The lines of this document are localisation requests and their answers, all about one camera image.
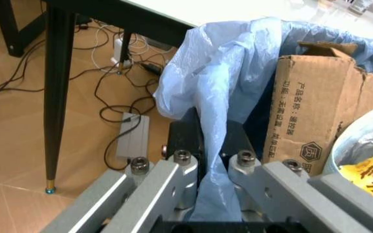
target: cardboard box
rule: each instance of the cardboard box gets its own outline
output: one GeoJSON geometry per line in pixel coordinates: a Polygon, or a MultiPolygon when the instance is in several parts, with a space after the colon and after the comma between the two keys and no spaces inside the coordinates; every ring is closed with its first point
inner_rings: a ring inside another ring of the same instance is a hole
{"type": "Polygon", "coordinates": [[[318,175],[336,138],[373,109],[373,74],[349,56],[356,45],[300,45],[277,64],[263,162],[295,159],[318,175]]]}

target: table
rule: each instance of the table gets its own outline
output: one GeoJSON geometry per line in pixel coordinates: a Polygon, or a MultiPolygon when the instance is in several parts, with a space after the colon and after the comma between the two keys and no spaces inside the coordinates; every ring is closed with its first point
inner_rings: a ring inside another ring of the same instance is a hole
{"type": "Polygon", "coordinates": [[[0,0],[0,29],[9,55],[21,57],[24,54],[24,48],[44,31],[44,17],[45,14],[41,14],[19,30],[11,0],[0,0]]]}
{"type": "Polygon", "coordinates": [[[373,37],[373,13],[358,18],[338,0],[44,0],[47,3],[47,42],[44,93],[44,136],[47,193],[54,180],[66,112],[68,76],[75,13],[124,28],[120,61],[127,56],[131,33],[178,47],[188,29],[207,22],[278,17],[315,22],[362,37],[373,37]]]}

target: gray power strip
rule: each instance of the gray power strip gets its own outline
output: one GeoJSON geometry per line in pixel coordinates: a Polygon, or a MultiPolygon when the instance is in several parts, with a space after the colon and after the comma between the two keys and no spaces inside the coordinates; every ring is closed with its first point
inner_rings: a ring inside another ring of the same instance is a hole
{"type": "MultiPolygon", "coordinates": [[[[123,133],[130,128],[134,127],[139,116],[131,113],[123,113],[122,119],[132,117],[130,122],[124,122],[120,126],[120,133],[123,133]]],[[[139,125],[132,130],[130,133],[120,137],[118,139],[118,145],[116,149],[117,158],[133,159],[136,157],[148,157],[148,140],[149,140],[149,117],[141,116],[139,125]]]]}

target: plastic bag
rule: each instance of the plastic bag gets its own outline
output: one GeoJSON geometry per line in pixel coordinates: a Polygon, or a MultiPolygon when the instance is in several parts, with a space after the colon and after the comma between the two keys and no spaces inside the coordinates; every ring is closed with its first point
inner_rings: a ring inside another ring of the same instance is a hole
{"type": "Polygon", "coordinates": [[[353,57],[359,66],[373,72],[373,40],[276,18],[208,23],[191,29],[166,66],[154,94],[158,110],[166,117],[180,119],[195,106],[208,160],[190,220],[241,220],[233,184],[218,156],[226,121],[243,123],[247,119],[272,78],[278,57],[300,54],[300,40],[357,43],[353,57]]]}
{"type": "Polygon", "coordinates": [[[340,162],[341,165],[357,164],[373,156],[373,132],[361,137],[340,162]]]}
{"type": "Polygon", "coordinates": [[[354,145],[359,139],[373,132],[373,110],[354,121],[346,130],[338,137],[334,143],[331,153],[323,168],[323,174],[339,172],[340,165],[356,164],[372,155],[366,156],[362,160],[357,159],[358,153],[352,153],[354,145]]]}

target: black table leg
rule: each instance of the black table leg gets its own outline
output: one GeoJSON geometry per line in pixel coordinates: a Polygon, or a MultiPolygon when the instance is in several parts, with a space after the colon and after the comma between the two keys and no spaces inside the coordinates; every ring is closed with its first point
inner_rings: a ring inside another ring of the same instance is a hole
{"type": "Polygon", "coordinates": [[[63,134],[75,14],[47,4],[44,137],[46,193],[54,193],[55,174],[63,134]]]}
{"type": "Polygon", "coordinates": [[[21,57],[24,48],[34,41],[44,28],[44,14],[42,14],[23,29],[18,30],[11,0],[0,0],[0,29],[9,55],[21,57]]]}
{"type": "Polygon", "coordinates": [[[132,36],[131,32],[127,30],[123,33],[123,41],[122,41],[122,50],[120,52],[120,59],[119,59],[119,73],[122,73],[124,69],[124,61],[129,59],[129,42],[130,37],[132,36]]]}

